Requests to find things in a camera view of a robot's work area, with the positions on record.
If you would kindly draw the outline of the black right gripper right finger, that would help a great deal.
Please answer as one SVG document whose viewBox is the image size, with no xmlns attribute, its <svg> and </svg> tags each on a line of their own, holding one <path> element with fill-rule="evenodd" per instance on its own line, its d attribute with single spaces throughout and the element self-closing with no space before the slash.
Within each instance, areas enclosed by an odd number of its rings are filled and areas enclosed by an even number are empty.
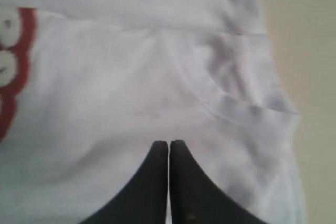
<svg viewBox="0 0 336 224">
<path fill-rule="evenodd" d="M 173 223 L 264 223 L 211 181 L 182 140 L 170 145 L 170 206 Z"/>
</svg>

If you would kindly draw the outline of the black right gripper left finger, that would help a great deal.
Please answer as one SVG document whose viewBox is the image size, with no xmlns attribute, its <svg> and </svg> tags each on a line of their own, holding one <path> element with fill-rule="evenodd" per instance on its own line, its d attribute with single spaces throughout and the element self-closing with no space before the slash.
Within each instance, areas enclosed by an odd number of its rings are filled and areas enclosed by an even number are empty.
<svg viewBox="0 0 336 224">
<path fill-rule="evenodd" d="M 168 145 L 165 141 L 155 141 L 122 190 L 82 223 L 165 223 L 167 191 Z"/>
</svg>

